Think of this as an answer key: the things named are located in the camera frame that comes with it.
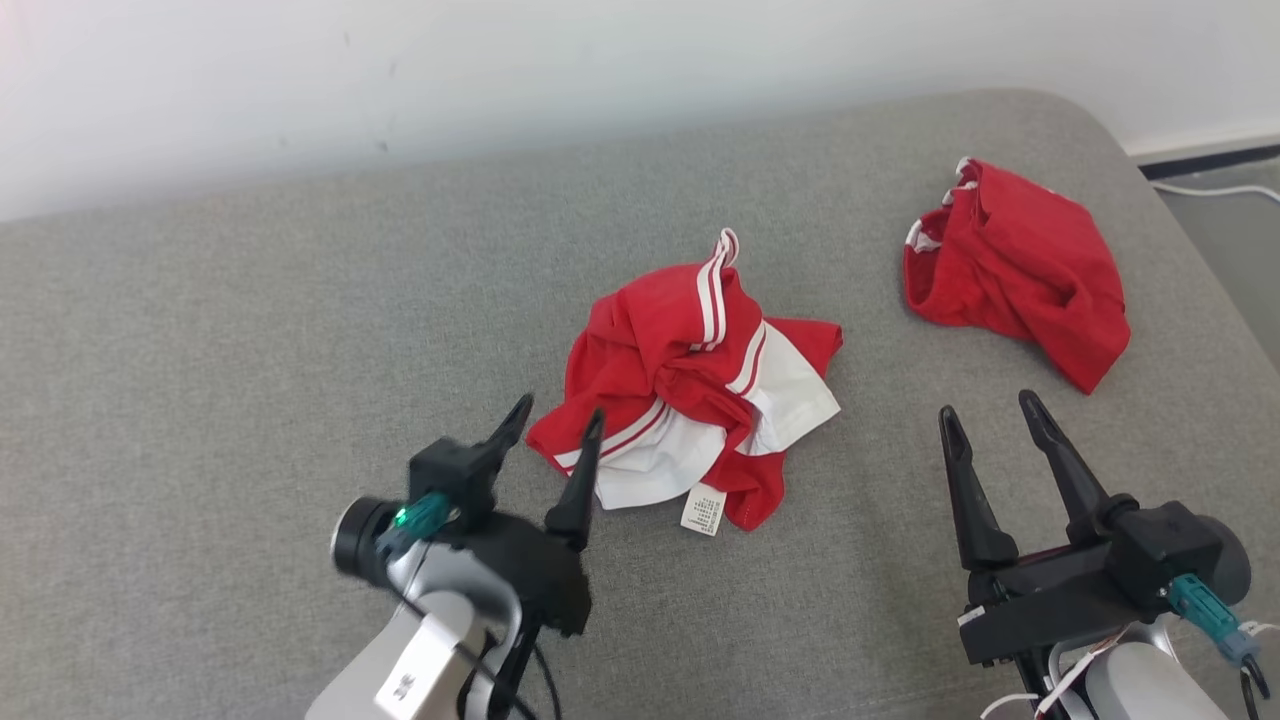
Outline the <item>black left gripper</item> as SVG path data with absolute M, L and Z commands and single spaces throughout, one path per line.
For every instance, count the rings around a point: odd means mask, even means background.
M 522 395 L 484 441 L 483 456 L 493 471 L 502 469 L 507 454 L 522 439 L 534 404 L 534 393 Z M 598 407 L 584 429 L 579 459 L 559 502 L 545 514 L 545 530 L 525 518 L 493 512 L 474 529 L 449 524 L 440 532 L 440 542 L 470 553 L 504 582 L 530 619 L 564 637 L 581 635 L 593 610 L 579 552 L 590 539 L 604 430 L 605 413 Z

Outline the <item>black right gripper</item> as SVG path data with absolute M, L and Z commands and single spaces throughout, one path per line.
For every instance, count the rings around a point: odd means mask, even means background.
M 1050 464 L 1068 512 L 1070 546 L 1100 543 L 1106 530 L 1098 529 L 1096 511 L 1108 495 L 1037 392 L 1021 389 L 1019 407 L 1033 443 Z M 1108 570 L 1107 544 L 1056 548 L 1015 564 L 1018 544 L 995 518 L 973 465 L 972 443 L 952 406 L 940 410 L 938 427 L 959 561 L 961 569 L 973 571 L 968 601 L 983 611 L 959 628 L 969 664 L 995 664 L 1129 623 L 1152 623 L 1171 610 L 1161 594 L 1143 600 L 1125 594 Z

